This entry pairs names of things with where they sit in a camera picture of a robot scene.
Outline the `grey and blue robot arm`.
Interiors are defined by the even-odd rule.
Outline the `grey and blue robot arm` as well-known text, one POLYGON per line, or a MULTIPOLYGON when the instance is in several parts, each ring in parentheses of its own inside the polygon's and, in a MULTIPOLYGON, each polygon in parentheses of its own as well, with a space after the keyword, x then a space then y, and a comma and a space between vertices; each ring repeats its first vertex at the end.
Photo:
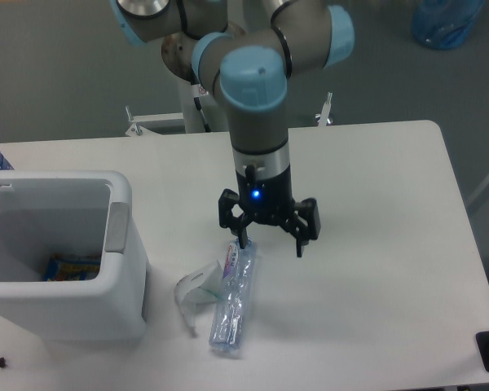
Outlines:
POLYGON ((251 223, 277 226, 302 250, 319 236, 313 198, 296 201, 291 186, 286 96, 289 79, 346 59, 355 45, 350 14, 322 1, 266 1, 267 28, 234 36, 224 1, 114 1, 127 40, 141 45, 180 33, 193 42, 189 77, 224 111, 236 191, 218 201, 219 224, 248 243, 251 223))

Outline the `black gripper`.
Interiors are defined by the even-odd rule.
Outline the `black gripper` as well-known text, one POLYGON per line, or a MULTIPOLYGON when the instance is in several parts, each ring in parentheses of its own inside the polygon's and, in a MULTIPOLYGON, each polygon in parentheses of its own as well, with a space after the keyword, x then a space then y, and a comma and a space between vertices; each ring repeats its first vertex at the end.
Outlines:
POLYGON ((279 218, 283 221, 284 230, 296 240, 297 257, 302 257, 304 247, 319 238, 319 209, 315 198, 294 201, 291 167, 273 178, 257 179, 253 183, 239 173, 236 178, 239 195, 224 189, 218 199, 220 227, 229 229, 238 239, 240 248, 245 249, 248 246, 249 216, 263 225, 277 225, 279 218), (243 211, 239 217, 232 212, 238 204, 243 211))

